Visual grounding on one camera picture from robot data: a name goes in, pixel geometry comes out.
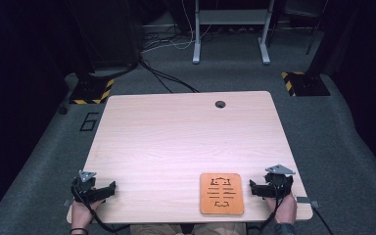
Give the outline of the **white metal desk frame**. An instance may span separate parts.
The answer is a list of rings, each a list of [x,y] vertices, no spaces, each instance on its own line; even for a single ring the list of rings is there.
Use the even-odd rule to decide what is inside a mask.
[[[261,37],[258,38],[258,47],[262,63],[270,64],[267,51],[266,37],[268,34],[275,0],[268,0],[265,9],[255,10],[201,10],[200,1],[195,0],[195,44],[192,63],[200,63],[201,57],[201,25],[262,25]]]

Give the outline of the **black stand base hazard tape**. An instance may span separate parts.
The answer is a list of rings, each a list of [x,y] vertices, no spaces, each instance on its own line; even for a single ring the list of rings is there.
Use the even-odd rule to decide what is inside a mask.
[[[301,71],[282,72],[286,89],[292,97],[329,96],[330,92],[320,76],[309,76]]]
[[[98,77],[91,74],[78,77],[78,82],[70,97],[70,104],[102,104],[104,103],[114,84],[110,77]]]

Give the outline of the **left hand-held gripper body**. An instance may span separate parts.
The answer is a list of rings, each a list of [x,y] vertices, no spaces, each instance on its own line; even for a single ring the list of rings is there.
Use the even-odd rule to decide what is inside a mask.
[[[78,172],[71,185],[74,199],[80,203],[94,203],[105,200],[101,190],[95,189],[96,173],[92,171]]]

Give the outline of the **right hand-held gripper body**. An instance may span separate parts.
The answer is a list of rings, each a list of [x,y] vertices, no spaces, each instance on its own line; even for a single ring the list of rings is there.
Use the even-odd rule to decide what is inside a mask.
[[[264,197],[282,199],[291,193],[294,183],[293,175],[295,174],[291,169],[277,164],[268,167],[266,171]]]

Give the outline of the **orange carved wooden board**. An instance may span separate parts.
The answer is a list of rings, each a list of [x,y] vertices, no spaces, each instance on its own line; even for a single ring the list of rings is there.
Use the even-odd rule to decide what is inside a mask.
[[[241,215],[244,213],[241,176],[238,173],[202,173],[200,212]]]

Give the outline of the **person's left hand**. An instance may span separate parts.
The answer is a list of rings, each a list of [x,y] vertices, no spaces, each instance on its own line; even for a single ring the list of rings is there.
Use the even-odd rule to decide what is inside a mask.
[[[88,231],[88,226],[92,220],[93,215],[91,214],[88,207],[86,207],[83,203],[76,201],[72,202],[70,229],[85,228]]]

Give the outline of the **person's right hand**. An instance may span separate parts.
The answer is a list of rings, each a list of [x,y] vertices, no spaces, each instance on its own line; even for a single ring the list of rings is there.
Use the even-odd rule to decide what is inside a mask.
[[[276,204],[273,198],[265,198],[271,212],[275,212],[275,221],[277,223],[294,224],[297,217],[297,202],[293,195],[289,194],[283,198],[282,203]]]

